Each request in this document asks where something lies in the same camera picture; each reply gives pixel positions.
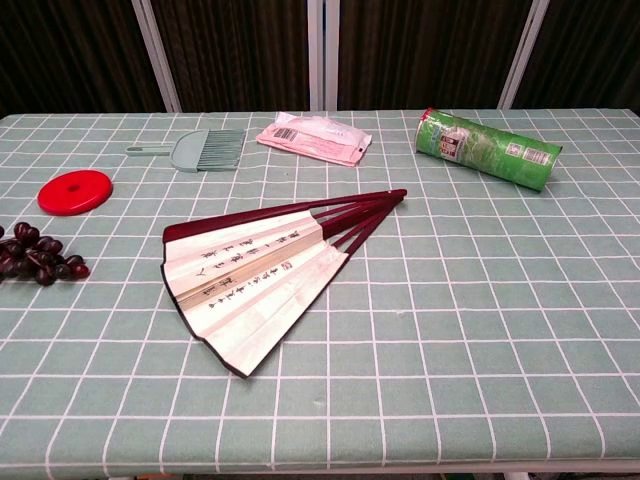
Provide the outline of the pink plastic packet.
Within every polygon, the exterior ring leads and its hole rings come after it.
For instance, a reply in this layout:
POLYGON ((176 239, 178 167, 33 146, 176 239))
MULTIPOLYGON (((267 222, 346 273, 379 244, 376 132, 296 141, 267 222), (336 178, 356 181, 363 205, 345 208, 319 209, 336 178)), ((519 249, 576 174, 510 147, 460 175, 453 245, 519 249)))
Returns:
POLYGON ((256 136, 256 141, 296 155, 355 167, 371 144, 372 136, 328 117, 279 112, 275 121, 256 136))

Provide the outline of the green checked tablecloth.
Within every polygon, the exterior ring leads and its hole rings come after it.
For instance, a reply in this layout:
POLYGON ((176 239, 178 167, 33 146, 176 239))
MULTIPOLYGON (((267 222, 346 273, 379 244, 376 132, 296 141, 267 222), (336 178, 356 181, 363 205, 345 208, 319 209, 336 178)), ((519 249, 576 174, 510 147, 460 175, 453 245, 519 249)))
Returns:
POLYGON ((82 255, 90 276, 0 283, 0 478, 425 469, 640 471, 640 117, 471 110, 562 147, 536 193, 417 154, 414 110, 339 112, 358 168, 280 153, 272 113, 0 119, 0 225, 82 255), (245 130, 235 170, 127 156, 245 130), (38 205, 97 170, 110 197, 38 205), (194 339, 163 285, 165 227, 404 188, 405 200, 247 379, 194 339))

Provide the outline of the red round plastic lid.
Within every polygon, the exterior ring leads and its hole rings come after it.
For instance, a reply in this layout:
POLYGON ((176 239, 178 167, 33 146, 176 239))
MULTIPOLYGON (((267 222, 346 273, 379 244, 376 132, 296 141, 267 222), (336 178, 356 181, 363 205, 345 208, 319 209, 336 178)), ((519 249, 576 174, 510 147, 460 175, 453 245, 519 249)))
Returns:
POLYGON ((47 182, 40 189, 37 202, 48 214, 74 216, 97 208, 112 191, 112 181, 106 174, 97 170, 77 170, 47 182))

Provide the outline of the teal small hand brush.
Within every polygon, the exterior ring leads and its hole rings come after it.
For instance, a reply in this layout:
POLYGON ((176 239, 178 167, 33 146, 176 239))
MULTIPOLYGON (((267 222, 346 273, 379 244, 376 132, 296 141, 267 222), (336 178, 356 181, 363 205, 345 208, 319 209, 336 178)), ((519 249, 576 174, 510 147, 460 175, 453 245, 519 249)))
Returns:
POLYGON ((168 156, 179 171, 235 170, 246 137, 245 130, 196 130, 180 136, 173 143, 135 144, 125 149, 127 156, 168 156))

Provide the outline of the dark corrugated partition panel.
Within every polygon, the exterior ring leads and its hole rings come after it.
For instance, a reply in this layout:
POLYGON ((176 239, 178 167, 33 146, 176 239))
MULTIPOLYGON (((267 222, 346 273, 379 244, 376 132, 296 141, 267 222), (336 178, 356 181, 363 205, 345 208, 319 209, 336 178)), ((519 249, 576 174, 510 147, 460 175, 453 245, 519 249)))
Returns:
POLYGON ((131 3, 167 111, 324 109, 324 0, 131 3))
POLYGON ((0 119, 165 109, 131 0, 0 0, 0 119))
POLYGON ((550 0, 322 0, 328 110, 512 107, 550 0))
POLYGON ((640 115, 640 0, 550 0, 513 106, 640 115))

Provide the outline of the green cylindrical snack can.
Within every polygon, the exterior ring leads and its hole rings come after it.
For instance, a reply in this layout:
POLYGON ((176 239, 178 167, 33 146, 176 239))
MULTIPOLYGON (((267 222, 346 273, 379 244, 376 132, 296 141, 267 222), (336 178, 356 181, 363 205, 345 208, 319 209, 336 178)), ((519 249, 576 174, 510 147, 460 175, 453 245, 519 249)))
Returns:
POLYGON ((422 114, 415 136, 420 153, 541 191, 562 148, 480 125, 440 110, 422 114))

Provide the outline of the paper folding fan maroon ribs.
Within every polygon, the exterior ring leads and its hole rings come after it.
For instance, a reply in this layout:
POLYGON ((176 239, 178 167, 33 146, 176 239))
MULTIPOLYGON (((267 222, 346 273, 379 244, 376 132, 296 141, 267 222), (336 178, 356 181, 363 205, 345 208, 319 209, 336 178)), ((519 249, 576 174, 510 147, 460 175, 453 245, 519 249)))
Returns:
POLYGON ((406 196, 297 202, 170 225, 162 277, 191 334, 246 378, 406 196))

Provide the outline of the dark red grape bunch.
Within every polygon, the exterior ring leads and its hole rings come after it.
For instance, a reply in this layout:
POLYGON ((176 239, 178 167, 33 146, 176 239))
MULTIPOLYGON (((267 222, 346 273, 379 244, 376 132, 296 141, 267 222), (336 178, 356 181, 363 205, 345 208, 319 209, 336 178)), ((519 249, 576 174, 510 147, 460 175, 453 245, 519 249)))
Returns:
POLYGON ((64 257, 63 243, 26 222, 18 222, 10 236, 0 226, 0 282, 34 280, 41 286, 56 281, 84 280, 90 269, 80 255, 64 257))

